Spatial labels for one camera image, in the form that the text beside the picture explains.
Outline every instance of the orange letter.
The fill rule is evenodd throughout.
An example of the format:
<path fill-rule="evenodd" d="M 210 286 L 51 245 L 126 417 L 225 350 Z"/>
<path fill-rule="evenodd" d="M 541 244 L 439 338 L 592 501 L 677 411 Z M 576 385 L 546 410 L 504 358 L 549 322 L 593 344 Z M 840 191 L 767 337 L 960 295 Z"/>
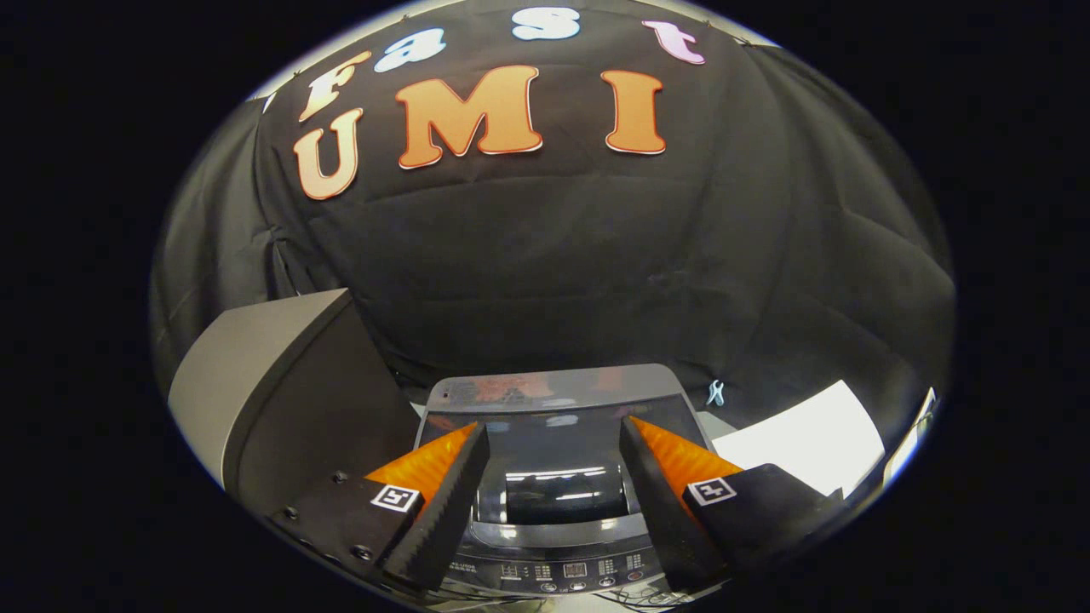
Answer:
<path fill-rule="evenodd" d="M 398 160 L 404 169 L 439 161 L 443 149 L 432 142 L 432 128 L 459 157 L 465 155 L 485 120 L 477 148 L 489 155 L 532 152 L 542 146 L 542 135 L 530 121 L 530 82 L 537 69 L 509 65 L 489 70 L 468 100 L 462 100 L 443 80 L 414 83 L 397 93 L 405 106 L 405 153 Z"/>
<path fill-rule="evenodd" d="M 602 80 L 614 87 L 616 123 L 606 136 L 606 145 L 615 152 L 661 154 L 664 141 L 655 131 L 655 92 L 663 84 L 655 77 L 626 70 L 607 70 Z"/>
<path fill-rule="evenodd" d="M 318 161 L 318 141 L 322 140 L 322 129 L 307 132 L 295 143 L 293 151 L 299 158 L 299 182 L 303 193 L 313 200 L 327 200 L 344 191 L 355 179 L 355 170 L 360 166 L 360 155 L 355 147 L 355 124 L 363 117 L 363 109 L 352 109 L 329 125 L 337 135 L 337 154 L 340 165 L 330 176 L 322 173 Z"/>
<path fill-rule="evenodd" d="M 367 61 L 370 57 L 371 51 L 364 51 L 315 79 L 311 83 L 311 97 L 306 99 L 306 109 L 303 110 L 303 115 L 299 116 L 300 123 L 306 121 L 314 113 L 326 108 L 329 103 L 336 100 L 340 92 L 334 92 L 334 85 L 340 86 L 348 83 L 348 80 L 352 79 L 352 75 L 355 74 L 355 64 Z"/>

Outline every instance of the letter m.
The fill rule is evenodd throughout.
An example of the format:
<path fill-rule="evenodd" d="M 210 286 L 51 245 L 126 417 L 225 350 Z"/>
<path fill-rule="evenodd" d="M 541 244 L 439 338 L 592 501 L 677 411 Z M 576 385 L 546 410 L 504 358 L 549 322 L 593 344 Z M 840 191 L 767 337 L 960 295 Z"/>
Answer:
<path fill-rule="evenodd" d="M 509 65 L 481 77 L 469 99 L 462 100 L 443 80 L 414 83 L 397 93 L 405 106 L 405 153 L 398 160 L 404 169 L 439 161 L 443 149 L 432 142 L 432 130 L 456 156 L 469 151 L 481 120 L 484 136 L 477 148 L 489 155 L 541 148 L 542 135 L 530 120 L 530 82 L 537 69 Z"/>

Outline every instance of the pink letter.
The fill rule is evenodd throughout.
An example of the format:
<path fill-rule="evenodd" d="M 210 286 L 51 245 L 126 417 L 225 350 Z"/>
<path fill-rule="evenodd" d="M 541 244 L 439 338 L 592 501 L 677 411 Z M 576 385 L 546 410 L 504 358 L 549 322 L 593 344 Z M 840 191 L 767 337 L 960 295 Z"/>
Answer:
<path fill-rule="evenodd" d="M 691 64 L 704 63 L 704 56 L 693 53 L 686 43 L 695 43 L 697 39 L 678 29 L 678 26 L 667 22 L 642 22 L 643 25 L 655 31 L 658 37 L 658 45 L 666 52 L 675 58 Z"/>

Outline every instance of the screw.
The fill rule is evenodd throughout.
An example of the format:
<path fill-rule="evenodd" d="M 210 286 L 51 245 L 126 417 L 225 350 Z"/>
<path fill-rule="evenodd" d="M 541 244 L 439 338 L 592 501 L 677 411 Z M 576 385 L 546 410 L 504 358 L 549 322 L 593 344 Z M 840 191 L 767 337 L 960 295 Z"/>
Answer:
<path fill-rule="evenodd" d="M 370 549 L 367 549 L 367 548 L 365 548 L 363 545 L 353 545 L 352 546 L 352 555 L 359 557 L 360 560 L 362 560 L 364 562 L 367 562 L 367 561 L 371 560 L 371 556 L 373 554 L 371 553 Z"/>

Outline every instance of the gray panel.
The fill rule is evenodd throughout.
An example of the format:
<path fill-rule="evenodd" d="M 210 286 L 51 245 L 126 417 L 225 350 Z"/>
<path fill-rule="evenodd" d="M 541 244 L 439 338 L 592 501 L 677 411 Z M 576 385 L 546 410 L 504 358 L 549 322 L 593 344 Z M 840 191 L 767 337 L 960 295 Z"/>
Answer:
<path fill-rule="evenodd" d="M 470 533 L 494 546 L 558 548 L 610 543 L 647 533 L 643 514 L 616 519 L 544 526 L 513 526 L 473 521 Z"/>
<path fill-rule="evenodd" d="M 225 489 L 266 516 L 337 470 L 360 478 L 411 452 L 419 425 L 347 306 L 283 374 L 253 424 L 235 424 Z"/>
<path fill-rule="evenodd" d="M 607 371 L 613 371 L 613 374 L 607 374 Z M 483 404 L 462 401 L 457 395 L 453 395 L 457 387 L 465 383 L 482 387 L 495 387 L 512 385 L 512 382 L 534 377 L 536 380 L 530 384 L 543 386 L 543 390 L 547 388 L 548 393 L 531 398 L 510 398 Z M 604 380 L 613 378 L 618 380 L 614 388 L 601 383 Z M 427 399 L 427 410 L 537 412 L 550 409 L 564 410 L 630 402 L 675 394 L 685 395 L 685 389 L 669 369 L 662 364 L 633 364 L 542 373 L 449 377 L 436 383 L 435 387 L 432 388 L 432 395 Z"/>
<path fill-rule="evenodd" d="M 225 311 L 182 359 L 167 404 L 221 488 L 235 422 L 264 402 L 303 348 L 350 303 L 348 290 L 337 289 Z"/>

